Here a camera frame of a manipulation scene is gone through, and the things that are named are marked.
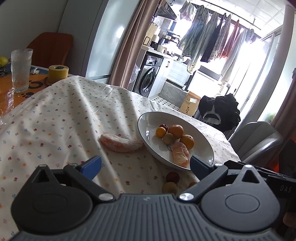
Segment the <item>white refrigerator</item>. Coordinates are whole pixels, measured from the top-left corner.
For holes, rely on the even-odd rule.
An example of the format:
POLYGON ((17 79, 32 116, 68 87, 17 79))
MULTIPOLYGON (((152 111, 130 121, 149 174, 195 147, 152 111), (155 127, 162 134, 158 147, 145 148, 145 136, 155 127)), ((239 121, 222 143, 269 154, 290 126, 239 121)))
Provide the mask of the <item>white refrigerator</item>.
POLYGON ((139 1, 69 0, 59 33, 73 37, 65 65, 69 74, 108 83, 139 1))

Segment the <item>large orange back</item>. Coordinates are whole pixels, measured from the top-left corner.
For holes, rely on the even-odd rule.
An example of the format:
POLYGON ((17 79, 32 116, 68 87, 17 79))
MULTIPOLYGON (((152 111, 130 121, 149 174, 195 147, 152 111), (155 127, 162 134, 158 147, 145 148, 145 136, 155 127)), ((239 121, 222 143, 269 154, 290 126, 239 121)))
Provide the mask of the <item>large orange back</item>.
POLYGON ((172 125, 168 128, 168 133, 171 133, 174 139, 180 139, 184 135, 184 129, 181 125, 172 125))

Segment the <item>yellow lemon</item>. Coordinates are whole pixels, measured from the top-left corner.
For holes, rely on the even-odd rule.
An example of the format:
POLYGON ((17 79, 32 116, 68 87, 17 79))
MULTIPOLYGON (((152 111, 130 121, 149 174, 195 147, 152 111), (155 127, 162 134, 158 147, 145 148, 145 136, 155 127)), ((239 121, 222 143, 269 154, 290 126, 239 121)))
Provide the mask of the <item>yellow lemon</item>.
POLYGON ((0 57, 0 66, 4 67, 8 64, 9 60, 6 57, 0 57))

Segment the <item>pink beige curtain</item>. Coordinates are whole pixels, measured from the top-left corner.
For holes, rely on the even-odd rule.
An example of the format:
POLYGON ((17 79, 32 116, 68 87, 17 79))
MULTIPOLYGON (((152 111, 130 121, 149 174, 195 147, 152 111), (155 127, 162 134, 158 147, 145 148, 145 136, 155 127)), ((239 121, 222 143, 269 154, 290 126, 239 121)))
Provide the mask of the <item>pink beige curtain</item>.
POLYGON ((157 0, 140 1, 115 60, 110 85, 128 87, 145 34, 158 5, 157 0))

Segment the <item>small kumquat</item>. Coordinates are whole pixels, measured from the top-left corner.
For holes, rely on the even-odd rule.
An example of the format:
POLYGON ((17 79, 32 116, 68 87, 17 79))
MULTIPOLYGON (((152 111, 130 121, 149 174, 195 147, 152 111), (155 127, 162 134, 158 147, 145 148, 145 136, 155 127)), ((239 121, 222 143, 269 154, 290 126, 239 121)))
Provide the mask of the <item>small kumquat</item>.
POLYGON ((167 133, 167 131, 164 127, 160 126, 156 129, 156 136, 159 138, 163 138, 166 133, 167 133))
POLYGON ((190 188, 190 187, 194 186, 196 183, 197 183, 197 182, 195 182, 195 181, 192 181, 192 182, 191 182, 191 183, 188 185, 188 188, 190 188))

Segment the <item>orange table mat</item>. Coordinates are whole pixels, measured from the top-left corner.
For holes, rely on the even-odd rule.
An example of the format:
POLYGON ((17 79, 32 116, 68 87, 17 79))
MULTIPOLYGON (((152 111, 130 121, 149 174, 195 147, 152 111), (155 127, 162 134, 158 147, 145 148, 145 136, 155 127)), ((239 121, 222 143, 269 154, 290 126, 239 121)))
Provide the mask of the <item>orange table mat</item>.
POLYGON ((22 93, 17 93, 12 86, 11 65, 8 64, 5 67, 1 67, 1 125, 5 124, 3 121, 4 116, 16 106, 35 93, 50 86, 47 81, 48 68, 32 65, 31 71, 34 74, 30 74, 28 89, 22 93))

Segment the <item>floral white tablecloth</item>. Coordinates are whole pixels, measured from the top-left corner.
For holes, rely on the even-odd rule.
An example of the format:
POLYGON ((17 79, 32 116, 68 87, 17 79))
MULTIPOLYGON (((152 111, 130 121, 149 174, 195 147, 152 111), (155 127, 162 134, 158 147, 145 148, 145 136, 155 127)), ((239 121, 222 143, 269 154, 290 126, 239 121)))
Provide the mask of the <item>floral white tablecloth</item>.
POLYGON ((146 112, 170 113, 188 121, 208 140, 214 161, 239 161, 222 132, 161 103, 124 88, 74 76, 29 97, 1 126, 1 240, 17 232, 11 203, 40 164, 60 169, 99 155, 95 182, 114 195, 161 193, 170 168, 146 148, 116 153, 102 147, 103 133, 138 139, 137 120, 146 112))

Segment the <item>grey washing machine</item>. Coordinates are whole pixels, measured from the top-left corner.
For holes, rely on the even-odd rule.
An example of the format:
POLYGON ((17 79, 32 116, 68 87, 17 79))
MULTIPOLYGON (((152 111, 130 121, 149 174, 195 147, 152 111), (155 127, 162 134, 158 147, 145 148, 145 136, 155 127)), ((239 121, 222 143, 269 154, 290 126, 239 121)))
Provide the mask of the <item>grey washing machine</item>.
POLYGON ((132 91, 141 96, 148 97, 156 80, 157 73, 163 62, 163 56, 147 52, 140 66, 132 91))

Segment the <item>large orange front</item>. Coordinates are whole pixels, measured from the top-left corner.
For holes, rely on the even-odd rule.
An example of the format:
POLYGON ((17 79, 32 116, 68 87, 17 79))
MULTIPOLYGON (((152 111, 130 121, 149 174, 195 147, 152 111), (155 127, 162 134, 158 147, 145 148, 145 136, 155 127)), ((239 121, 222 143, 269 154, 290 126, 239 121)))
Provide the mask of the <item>large orange front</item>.
POLYGON ((183 143, 188 150, 191 150, 195 145, 195 140, 191 135, 183 135, 180 138, 180 142, 183 143))

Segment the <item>wooden cutting board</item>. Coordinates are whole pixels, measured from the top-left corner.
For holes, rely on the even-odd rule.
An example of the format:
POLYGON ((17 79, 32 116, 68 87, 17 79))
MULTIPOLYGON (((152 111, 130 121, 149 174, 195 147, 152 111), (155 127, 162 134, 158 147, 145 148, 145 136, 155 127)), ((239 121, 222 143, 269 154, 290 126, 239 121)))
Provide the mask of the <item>wooden cutting board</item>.
POLYGON ((143 41, 143 45, 145 46, 149 46, 151 41, 152 41, 152 37, 154 36, 155 32, 158 30, 159 26, 154 24, 154 23, 151 23, 149 25, 149 28, 145 34, 145 38, 144 38, 144 41, 143 41))

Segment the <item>white bowl with blue rim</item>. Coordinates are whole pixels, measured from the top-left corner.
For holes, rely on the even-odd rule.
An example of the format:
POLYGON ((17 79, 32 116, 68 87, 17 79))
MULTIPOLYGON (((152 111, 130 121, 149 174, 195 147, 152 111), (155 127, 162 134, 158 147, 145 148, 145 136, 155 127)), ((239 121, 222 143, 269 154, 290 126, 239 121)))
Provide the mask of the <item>white bowl with blue rim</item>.
POLYGON ((137 127, 149 152, 160 162, 179 170, 190 170, 190 158, 213 164, 214 151, 189 122, 159 111, 142 114, 137 127))

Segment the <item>clear drinking glass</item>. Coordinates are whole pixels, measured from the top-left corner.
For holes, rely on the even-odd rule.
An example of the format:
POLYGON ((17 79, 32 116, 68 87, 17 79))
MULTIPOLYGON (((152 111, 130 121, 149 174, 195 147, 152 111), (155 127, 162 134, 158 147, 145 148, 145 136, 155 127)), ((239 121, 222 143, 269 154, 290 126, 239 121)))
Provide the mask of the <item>clear drinking glass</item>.
POLYGON ((11 80, 16 93, 29 87, 33 49, 18 49, 11 52, 11 80))

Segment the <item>cardboard box on floor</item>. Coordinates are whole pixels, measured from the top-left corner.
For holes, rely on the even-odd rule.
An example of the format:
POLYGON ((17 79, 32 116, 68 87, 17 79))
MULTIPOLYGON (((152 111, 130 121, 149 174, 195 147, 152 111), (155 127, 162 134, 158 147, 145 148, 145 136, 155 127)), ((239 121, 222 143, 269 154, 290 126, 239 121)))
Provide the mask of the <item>cardboard box on floor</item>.
POLYGON ((198 108, 201 97, 192 92, 188 92, 179 111, 188 116, 193 116, 198 108))

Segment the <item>tan longan fruit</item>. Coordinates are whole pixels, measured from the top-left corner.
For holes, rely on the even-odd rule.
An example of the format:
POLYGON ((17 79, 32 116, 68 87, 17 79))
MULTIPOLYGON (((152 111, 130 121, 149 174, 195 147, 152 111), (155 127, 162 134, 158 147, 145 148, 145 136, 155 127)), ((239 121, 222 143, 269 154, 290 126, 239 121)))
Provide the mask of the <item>tan longan fruit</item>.
POLYGON ((171 193, 176 195, 178 192, 177 184, 174 182, 167 182, 163 185, 162 193, 171 193))

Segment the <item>black clothes pile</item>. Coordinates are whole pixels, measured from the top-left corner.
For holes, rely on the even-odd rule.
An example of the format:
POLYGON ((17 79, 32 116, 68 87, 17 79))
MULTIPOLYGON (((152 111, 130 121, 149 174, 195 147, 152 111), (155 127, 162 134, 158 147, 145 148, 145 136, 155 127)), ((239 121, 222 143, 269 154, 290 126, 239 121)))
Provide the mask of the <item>black clothes pile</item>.
POLYGON ((203 96, 199 102, 198 110, 202 120, 210 123, 221 132, 227 132, 237 127, 241 121, 238 102, 233 94, 224 96, 203 96))

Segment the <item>grey chair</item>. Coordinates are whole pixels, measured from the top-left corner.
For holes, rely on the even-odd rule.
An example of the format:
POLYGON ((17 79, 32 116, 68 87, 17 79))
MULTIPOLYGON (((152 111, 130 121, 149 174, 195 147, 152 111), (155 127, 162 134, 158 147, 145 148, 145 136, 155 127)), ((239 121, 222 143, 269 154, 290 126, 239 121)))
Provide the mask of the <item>grey chair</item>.
POLYGON ((229 142, 241 162, 265 167, 282 144, 283 138, 271 124, 259 121, 240 128, 229 142))

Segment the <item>yellow tape roll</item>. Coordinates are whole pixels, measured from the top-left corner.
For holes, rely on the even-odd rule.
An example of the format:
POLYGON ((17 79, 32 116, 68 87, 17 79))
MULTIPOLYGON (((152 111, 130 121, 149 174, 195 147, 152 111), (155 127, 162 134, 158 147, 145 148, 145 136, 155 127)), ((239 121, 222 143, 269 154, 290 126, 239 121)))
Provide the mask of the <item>yellow tape roll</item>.
POLYGON ((53 84, 68 77, 69 68, 64 65, 51 65, 48 71, 48 81, 53 84))

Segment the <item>hanging green shirt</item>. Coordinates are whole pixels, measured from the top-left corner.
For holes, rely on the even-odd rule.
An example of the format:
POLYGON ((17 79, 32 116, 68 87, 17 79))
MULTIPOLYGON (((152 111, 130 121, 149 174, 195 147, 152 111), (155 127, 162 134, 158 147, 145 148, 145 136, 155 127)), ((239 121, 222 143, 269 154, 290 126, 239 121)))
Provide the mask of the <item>hanging green shirt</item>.
POLYGON ((204 35, 208 15, 206 8, 203 5, 199 6, 191 27, 179 43, 179 49, 182 51, 183 56, 190 58, 196 56, 201 39, 204 35))

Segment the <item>large orange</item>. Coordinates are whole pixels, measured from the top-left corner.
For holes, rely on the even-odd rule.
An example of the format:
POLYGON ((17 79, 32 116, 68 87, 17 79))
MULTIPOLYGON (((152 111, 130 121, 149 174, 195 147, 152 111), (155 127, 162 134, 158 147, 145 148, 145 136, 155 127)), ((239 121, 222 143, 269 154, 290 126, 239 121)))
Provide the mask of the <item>large orange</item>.
POLYGON ((168 133, 171 133, 174 139, 180 139, 184 135, 184 129, 181 125, 172 125, 168 128, 168 133))
POLYGON ((191 135, 183 135, 180 138, 180 142, 183 143, 188 150, 191 150, 195 145, 195 140, 191 135))

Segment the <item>dark red small fruit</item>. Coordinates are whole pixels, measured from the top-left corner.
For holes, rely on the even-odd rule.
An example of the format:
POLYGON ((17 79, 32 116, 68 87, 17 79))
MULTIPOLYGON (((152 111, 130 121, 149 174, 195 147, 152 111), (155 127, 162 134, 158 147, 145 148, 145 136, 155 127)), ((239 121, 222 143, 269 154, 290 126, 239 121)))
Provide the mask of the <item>dark red small fruit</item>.
POLYGON ((168 127, 166 124, 164 124, 164 123, 161 124, 159 127, 164 128, 164 129, 166 130, 166 132, 168 131, 168 128, 169 128, 169 127, 168 127))

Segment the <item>hanging red garment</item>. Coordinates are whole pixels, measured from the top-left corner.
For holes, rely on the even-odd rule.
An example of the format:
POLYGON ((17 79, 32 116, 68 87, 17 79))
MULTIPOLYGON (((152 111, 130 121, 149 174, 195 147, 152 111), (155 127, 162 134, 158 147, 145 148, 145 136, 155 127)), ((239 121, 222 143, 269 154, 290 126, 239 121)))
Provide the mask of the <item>hanging red garment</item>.
POLYGON ((236 37, 236 33, 237 33, 237 30, 238 30, 238 27, 239 27, 239 20, 235 23, 234 25, 234 29, 227 41, 227 44, 225 45, 221 55, 220 55, 220 58, 226 58, 229 56, 230 54, 230 50, 232 49, 232 46, 234 44, 234 40, 235 40, 235 37, 236 37))

